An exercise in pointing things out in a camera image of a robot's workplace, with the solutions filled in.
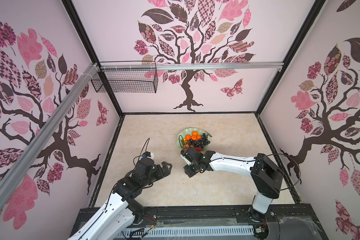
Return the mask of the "dark grape bunch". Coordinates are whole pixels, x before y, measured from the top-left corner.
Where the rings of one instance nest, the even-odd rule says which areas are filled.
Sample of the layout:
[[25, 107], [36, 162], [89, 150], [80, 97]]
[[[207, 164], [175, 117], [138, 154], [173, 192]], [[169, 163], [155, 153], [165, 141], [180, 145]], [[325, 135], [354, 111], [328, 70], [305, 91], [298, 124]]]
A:
[[211, 143], [210, 138], [212, 138], [212, 136], [207, 133], [207, 132], [199, 132], [199, 135], [202, 136], [201, 139], [197, 139], [196, 141], [194, 140], [189, 140], [186, 141], [186, 143], [190, 146], [190, 147], [194, 147], [194, 148], [204, 148], [205, 146], [209, 145]]

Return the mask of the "green scalloped fruit bowl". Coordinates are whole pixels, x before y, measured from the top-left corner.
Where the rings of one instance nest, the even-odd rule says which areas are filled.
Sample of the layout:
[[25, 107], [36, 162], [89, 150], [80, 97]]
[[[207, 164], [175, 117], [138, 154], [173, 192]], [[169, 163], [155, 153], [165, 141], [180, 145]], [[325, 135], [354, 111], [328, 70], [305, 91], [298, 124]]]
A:
[[202, 151], [210, 145], [212, 137], [207, 131], [198, 128], [187, 128], [178, 134], [176, 144], [181, 149], [192, 147], [197, 151]]

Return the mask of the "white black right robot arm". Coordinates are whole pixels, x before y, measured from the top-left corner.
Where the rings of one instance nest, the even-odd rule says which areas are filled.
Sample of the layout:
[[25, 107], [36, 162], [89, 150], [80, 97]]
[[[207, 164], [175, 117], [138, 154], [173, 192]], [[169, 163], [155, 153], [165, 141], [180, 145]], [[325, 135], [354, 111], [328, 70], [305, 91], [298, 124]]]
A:
[[273, 200], [278, 199], [284, 179], [282, 170], [269, 156], [259, 153], [255, 157], [227, 156], [214, 151], [198, 152], [194, 148], [181, 150], [186, 175], [191, 178], [206, 171], [226, 171], [249, 177], [257, 187], [252, 206], [245, 215], [253, 222], [265, 222]]

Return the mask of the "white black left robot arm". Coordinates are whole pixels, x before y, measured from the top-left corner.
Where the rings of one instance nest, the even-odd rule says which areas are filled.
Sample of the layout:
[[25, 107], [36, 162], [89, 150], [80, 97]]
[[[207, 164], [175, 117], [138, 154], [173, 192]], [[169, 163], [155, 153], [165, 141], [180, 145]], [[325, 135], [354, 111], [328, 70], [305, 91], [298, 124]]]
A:
[[135, 219], [142, 220], [144, 207], [135, 198], [154, 182], [171, 174], [172, 164], [140, 159], [133, 170], [120, 179], [111, 190], [106, 202], [85, 223], [71, 240], [113, 240]]

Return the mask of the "white vented strip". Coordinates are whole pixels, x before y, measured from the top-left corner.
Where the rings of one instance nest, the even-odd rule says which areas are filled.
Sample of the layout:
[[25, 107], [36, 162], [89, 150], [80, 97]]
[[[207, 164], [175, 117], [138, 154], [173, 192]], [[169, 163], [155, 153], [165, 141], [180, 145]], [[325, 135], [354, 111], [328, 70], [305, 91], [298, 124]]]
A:
[[211, 226], [211, 227], [161, 227], [161, 228], [127, 228], [119, 233], [115, 239], [169, 238], [169, 237], [230, 237], [253, 236], [252, 226]]

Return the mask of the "black base frame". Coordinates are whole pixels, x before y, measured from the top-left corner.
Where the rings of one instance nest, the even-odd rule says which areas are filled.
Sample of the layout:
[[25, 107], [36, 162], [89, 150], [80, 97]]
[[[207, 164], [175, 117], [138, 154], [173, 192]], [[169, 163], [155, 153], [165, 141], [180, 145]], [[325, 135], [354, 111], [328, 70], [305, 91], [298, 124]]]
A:
[[[309, 204], [272, 205], [265, 222], [253, 222], [245, 213], [250, 205], [144, 207], [142, 220], [127, 228], [252, 226], [253, 236], [148, 238], [145, 240], [325, 240], [327, 235]], [[99, 208], [79, 211], [70, 237]]]

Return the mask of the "aluminium rail back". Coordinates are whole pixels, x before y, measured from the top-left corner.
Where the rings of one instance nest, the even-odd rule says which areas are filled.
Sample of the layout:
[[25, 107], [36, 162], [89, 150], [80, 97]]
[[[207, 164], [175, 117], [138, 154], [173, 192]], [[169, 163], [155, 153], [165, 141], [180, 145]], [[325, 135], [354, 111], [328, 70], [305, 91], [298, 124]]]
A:
[[108, 69], [147, 69], [157, 71], [174, 71], [174, 70], [225, 70], [225, 69], [282, 69], [284, 63], [282, 62], [248, 62], [248, 63], [218, 63], [218, 64], [135, 64], [125, 63], [123, 65], [105, 65], [102, 66], [102, 70]]

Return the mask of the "aluminium rail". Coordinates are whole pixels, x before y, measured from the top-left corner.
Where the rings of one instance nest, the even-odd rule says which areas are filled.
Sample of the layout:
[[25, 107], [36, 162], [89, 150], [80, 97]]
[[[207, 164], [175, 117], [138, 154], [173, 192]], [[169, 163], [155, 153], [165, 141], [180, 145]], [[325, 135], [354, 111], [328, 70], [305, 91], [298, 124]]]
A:
[[63, 99], [51, 117], [41, 127], [39, 133], [24, 149], [24, 152], [20, 156], [19, 160], [14, 163], [8, 173], [2, 178], [0, 181], [0, 210], [19, 185], [32, 163], [37, 159], [37, 156], [43, 150], [44, 146], [58, 128], [59, 124], [63, 121], [63, 118], [67, 115], [70, 107], [74, 105], [82, 90], [90, 82], [98, 70], [98, 63], [91, 63], [87, 67], [78, 79], [78, 82], [71, 88], [70, 93]]
[[248, 62], [248, 63], [218, 63], [218, 64], [135, 64], [125, 63], [123, 65], [105, 65], [102, 66], [102, 70], [108, 69], [147, 69], [157, 71], [174, 71], [174, 70], [225, 70], [225, 69], [282, 69], [284, 63], [282, 62]]

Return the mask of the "aluminium rail left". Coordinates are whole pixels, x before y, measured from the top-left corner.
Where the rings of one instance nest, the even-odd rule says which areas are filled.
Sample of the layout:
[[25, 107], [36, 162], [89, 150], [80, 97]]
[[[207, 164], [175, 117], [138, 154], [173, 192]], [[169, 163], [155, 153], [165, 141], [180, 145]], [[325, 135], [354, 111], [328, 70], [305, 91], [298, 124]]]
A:
[[24, 149], [24, 152], [20, 156], [19, 160], [14, 163], [8, 173], [2, 178], [0, 181], [0, 210], [19, 185], [32, 163], [37, 159], [37, 156], [43, 150], [44, 146], [58, 128], [59, 124], [63, 121], [63, 118], [67, 115], [70, 107], [74, 105], [82, 90], [90, 82], [98, 70], [98, 63], [91, 63], [87, 67], [78, 79], [78, 82], [71, 88], [70, 93], [63, 99], [51, 117], [41, 127], [39, 133]]

